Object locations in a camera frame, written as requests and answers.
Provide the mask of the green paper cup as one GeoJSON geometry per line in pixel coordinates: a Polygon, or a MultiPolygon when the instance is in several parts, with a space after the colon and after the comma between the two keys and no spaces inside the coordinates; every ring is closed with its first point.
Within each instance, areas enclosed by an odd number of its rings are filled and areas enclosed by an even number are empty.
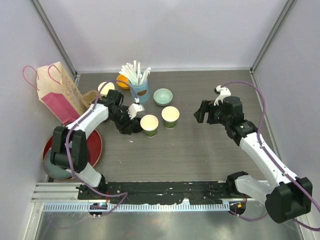
{"type": "Polygon", "coordinates": [[[177,125],[180,112],[174,106],[167,106],[162,110],[161,117],[163,119],[164,126],[167,129],[173,129],[177,125]]]}
{"type": "Polygon", "coordinates": [[[141,118],[140,126],[143,129],[145,135],[149,138],[152,138],[157,134],[159,120],[156,116],[147,114],[141,118]]]}

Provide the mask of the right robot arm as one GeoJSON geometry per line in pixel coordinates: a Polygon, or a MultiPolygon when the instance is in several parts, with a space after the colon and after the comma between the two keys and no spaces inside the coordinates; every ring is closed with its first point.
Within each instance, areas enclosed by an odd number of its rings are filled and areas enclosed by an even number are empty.
{"type": "Polygon", "coordinates": [[[267,183],[255,180],[247,172],[227,176],[226,193],[233,198],[245,194],[265,206],[271,219],[280,224],[308,214],[312,202],[313,185],[307,177],[300,178],[289,170],[264,141],[258,128],[243,113],[239,97],[223,100],[203,100],[194,113],[198,123],[221,124],[237,146],[245,151],[261,170],[267,183]]]}

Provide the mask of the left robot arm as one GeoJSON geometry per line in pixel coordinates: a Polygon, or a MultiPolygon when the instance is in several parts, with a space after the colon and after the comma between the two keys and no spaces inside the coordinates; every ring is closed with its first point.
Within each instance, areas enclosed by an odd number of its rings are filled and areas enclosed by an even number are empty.
{"type": "Polygon", "coordinates": [[[89,163],[88,137],[104,121],[114,122],[120,134],[131,135],[142,131],[140,121],[144,107],[136,97],[130,106],[123,105],[124,95],[109,90],[97,98],[88,110],[67,126],[53,130],[50,163],[82,181],[93,198],[100,200],[107,192],[105,177],[89,163]]]}

